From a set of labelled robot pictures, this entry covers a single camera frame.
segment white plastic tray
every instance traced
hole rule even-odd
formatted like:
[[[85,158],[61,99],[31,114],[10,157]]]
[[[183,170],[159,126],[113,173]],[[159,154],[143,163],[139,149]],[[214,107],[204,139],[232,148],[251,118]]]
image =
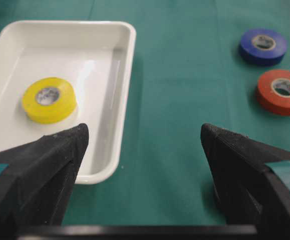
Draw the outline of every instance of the white plastic tray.
[[[117,168],[136,32],[124,22],[17,21],[0,34],[0,151],[86,123],[89,145],[76,183],[96,184]],[[21,108],[27,87],[59,77],[78,108],[55,124],[31,121]]]

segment black bar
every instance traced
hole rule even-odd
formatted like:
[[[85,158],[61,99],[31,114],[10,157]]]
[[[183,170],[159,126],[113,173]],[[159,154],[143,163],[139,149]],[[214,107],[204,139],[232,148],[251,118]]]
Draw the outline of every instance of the black bar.
[[[37,226],[21,229],[18,240],[73,239],[258,239],[253,225],[215,226]]]

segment green tablecloth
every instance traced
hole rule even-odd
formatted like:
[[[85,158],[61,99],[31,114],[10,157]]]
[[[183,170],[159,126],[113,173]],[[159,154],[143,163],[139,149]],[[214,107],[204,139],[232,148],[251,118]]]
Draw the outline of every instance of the green tablecloth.
[[[253,95],[264,71],[290,70],[290,1],[0,0],[0,31],[16,20],[126,21],[137,31],[120,164],[103,183],[75,186],[64,224],[223,224],[199,139],[205,122],[290,151],[290,117]],[[288,41],[275,67],[237,54],[240,36],[259,27]]]

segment electrical tape roll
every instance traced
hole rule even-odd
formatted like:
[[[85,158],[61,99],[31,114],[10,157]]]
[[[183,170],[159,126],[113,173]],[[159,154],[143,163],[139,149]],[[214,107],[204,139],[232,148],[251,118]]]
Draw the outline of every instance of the electrical tape roll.
[[[290,116],[290,71],[276,69],[262,74],[257,84],[257,100],[274,114]]]
[[[287,51],[287,41],[268,29],[250,29],[241,37],[239,54],[248,63],[272,66],[280,63]]]
[[[69,82],[57,77],[32,84],[22,97],[28,117],[41,124],[52,124],[68,117],[76,108],[76,96]]]

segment yellow tape roll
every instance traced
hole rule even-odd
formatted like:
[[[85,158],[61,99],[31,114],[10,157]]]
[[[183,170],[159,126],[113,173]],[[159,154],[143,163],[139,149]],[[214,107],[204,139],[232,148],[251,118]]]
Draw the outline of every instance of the yellow tape roll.
[[[52,124],[68,117],[76,108],[76,96],[69,82],[57,77],[32,84],[22,98],[28,117],[41,124]]]

